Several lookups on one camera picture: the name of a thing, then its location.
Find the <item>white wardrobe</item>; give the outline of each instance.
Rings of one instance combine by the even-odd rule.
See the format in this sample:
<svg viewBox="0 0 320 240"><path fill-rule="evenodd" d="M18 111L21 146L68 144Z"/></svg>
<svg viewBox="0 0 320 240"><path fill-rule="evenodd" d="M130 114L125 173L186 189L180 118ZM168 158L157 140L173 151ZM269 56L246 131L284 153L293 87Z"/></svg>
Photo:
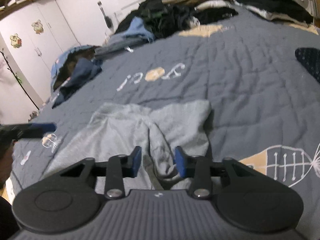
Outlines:
<svg viewBox="0 0 320 240"><path fill-rule="evenodd" d="M56 1L38 0L10 14L0 21L0 33L20 70L46 101L53 63L67 49L79 46Z"/></svg>

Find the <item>blue clothing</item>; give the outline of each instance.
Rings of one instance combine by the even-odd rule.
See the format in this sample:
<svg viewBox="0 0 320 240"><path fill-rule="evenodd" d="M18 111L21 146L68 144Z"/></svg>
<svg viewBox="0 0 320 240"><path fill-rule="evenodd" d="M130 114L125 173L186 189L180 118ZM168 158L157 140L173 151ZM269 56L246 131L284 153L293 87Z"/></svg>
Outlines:
<svg viewBox="0 0 320 240"><path fill-rule="evenodd" d="M53 85L57 80L57 76L59 74L59 70L63 67L65 62L68 59L69 54L72 54L76 51L79 50L84 50L84 49L90 49L92 48L92 45L84 45L84 46L78 46L78 47L73 47L71 49L68 49L64 53L62 53L59 58L56 60L56 62L52 65L51 68L51 94L53 93Z"/></svg>
<svg viewBox="0 0 320 240"><path fill-rule="evenodd" d="M79 59L70 80L60 88L59 95L53 103L52 108L55 108L68 100L78 89L93 79L101 71L102 68L94 65L90 60L86 58Z"/></svg>
<svg viewBox="0 0 320 240"><path fill-rule="evenodd" d="M95 49L95 60L111 59L122 53L126 47L133 49L148 42L139 36L124 37L119 34L112 35L107 45Z"/></svg>
<svg viewBox="0 0 320 240"><path fill-rule="evenodd" d="M139 36L145 40L148 40L149 42L154 41L155 36L153 33L148 31L144 25L143 20L139 17L134 17L133 20L130 23L130 27L122 33L118 33L115 35L119 35L121 37L132 37L132 36Z"/></svg>

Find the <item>person's hand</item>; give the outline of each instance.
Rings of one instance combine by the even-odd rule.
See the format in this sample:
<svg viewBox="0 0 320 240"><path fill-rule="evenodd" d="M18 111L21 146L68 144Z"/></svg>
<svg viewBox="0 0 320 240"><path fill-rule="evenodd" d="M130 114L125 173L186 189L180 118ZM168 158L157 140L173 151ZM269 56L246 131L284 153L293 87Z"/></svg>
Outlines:
<svg viewBox="0 0 320 240"><path fill-rule="evenodd" d="M13 154L13 144L5 150L4 153L0 153L2 158L0 159L0 188L5 184L5 181L10 177L12 169L12 154Z"/></svg>

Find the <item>metal screw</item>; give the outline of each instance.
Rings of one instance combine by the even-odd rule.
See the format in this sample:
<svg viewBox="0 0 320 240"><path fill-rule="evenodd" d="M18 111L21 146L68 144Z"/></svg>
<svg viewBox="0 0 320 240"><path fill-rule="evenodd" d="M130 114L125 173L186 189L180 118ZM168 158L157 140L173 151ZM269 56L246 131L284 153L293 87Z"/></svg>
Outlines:
<svg viewBox="0 0 320 240"><path fill-rule="evenodd" d="M196 197L207 197L210 195L210 192L205 188L198 188L193 192L193 194L195 194Z"/></svg>
<svg viewBox="0 0 320 240"><path fill-rule="evenodd" d="M107 196L112 197L112 198L113 197L120 197L121 195L122 195L122 191L117 188L110 189L107 192Z"/></svg>

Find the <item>bed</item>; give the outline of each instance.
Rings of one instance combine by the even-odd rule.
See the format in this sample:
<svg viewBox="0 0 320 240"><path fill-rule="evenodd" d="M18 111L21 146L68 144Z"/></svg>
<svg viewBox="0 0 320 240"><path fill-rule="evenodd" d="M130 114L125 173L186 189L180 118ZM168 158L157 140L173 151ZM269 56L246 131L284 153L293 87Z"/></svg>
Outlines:
<svg viewBox="0 0 320 240"><path fill-rule="evenodd" d="M207 120L212 159L241 160L296 190L304 201L297 230L318 239L320 84L294 52L298 47L320 49L320 38L235 8L238 16L207 32L176 33L105 61L102 73L68 101L55 109L49 102L35 122L57 124L60 149L53 154L41 141L18 142L10 178L14 193L45 176L52 160L103 103L159 109L204 99L214 113ZM169 78L147 82L145 74L159 67L171 73ZM129 75L139 81L125 83Z"/></svg>

